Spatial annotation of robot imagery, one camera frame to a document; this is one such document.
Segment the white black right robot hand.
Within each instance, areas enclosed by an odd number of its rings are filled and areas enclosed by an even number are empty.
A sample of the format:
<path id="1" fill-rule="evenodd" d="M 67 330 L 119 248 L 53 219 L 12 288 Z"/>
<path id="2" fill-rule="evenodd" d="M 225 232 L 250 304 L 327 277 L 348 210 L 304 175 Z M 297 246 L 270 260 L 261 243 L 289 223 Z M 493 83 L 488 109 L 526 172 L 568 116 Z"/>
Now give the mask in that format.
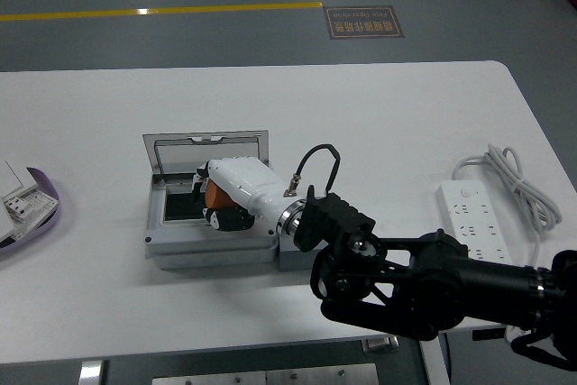
<path id="1" fill-rule="evenodd" d="M 210 160 L 193 180 L 195 187 L 206 184 L 203 215 L 223 232 L 247 230 L 258 216 L 279 234 L 301 199 L 288 196 L 283 180 L 256 157 Z"/>

